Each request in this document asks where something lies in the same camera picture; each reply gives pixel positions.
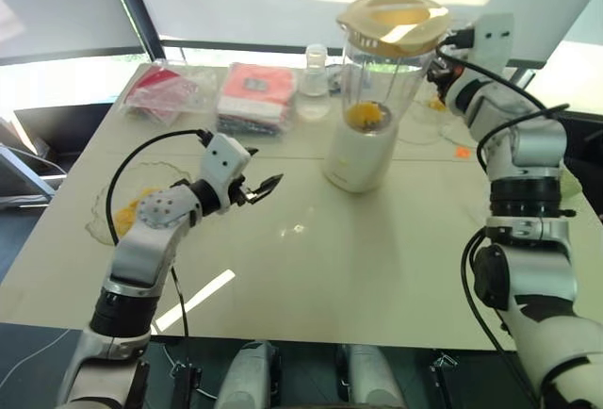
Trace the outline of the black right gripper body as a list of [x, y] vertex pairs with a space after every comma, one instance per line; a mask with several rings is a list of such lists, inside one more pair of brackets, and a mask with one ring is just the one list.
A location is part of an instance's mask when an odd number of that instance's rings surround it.
[[462, 75], [464, 66], [449, 62], [441, 57], [436, 57], [430, 64], [426, 73], [427, 80], [436, 86], [439, 99], [445, 99], [448, 90]]

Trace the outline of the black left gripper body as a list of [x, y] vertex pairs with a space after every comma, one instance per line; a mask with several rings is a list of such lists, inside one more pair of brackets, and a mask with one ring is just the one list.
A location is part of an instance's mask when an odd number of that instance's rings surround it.
[[246, 177], [240, 175], [229, 186], [229, 200], [231, 205], [254, 205], [259, 195], [245, 185]]

